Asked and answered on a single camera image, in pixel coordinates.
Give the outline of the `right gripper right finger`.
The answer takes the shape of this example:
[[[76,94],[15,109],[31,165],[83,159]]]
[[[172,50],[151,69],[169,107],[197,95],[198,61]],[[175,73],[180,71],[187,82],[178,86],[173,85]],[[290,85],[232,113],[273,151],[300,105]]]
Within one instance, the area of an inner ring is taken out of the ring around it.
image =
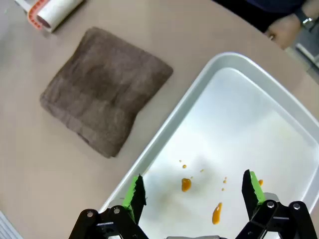
[[[268,232],[277,233],[281,239],[317,238],[306,204],[293,201],[285,206],[275,199],[275,194],[266,198],[253,171],[243,174],[242,195],[249,222],[238,239],[263,239]]]

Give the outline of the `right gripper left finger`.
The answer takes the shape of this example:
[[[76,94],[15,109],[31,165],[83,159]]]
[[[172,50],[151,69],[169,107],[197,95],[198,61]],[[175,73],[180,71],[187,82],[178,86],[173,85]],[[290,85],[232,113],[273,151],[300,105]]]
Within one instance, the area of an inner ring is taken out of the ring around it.
[[[133,177],[122,204],[98,213],[85,209],[80,214],[70,234],[71,239],[146,239],[139,220],[146,205],[143,177]]]

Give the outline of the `person's left hand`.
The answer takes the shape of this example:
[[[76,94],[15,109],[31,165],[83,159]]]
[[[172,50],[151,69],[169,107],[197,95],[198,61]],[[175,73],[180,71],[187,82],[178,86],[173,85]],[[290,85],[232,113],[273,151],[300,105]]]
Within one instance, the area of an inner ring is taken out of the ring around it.
[[[300,29],[299,19],[294,14],[290,14],[272,23],[265,31],[265,35],[285,50],[293,43]]]

